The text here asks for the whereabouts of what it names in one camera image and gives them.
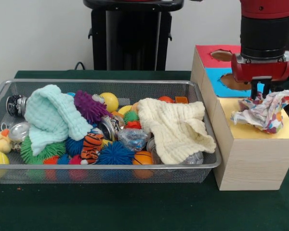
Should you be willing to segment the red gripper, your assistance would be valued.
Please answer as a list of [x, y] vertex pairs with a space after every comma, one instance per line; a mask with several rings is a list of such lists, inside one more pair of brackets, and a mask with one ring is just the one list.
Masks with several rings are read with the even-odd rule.
[[251, 82], [251, 98], [258, 94], [258, 81], [263, 80], [263, 95], [270, 92], [271, 81], [284, 81], [289, 77], [289, 51], [274, 60], [246, 59], [239, 53], [232, 55], [232, 73], [237, 82]]

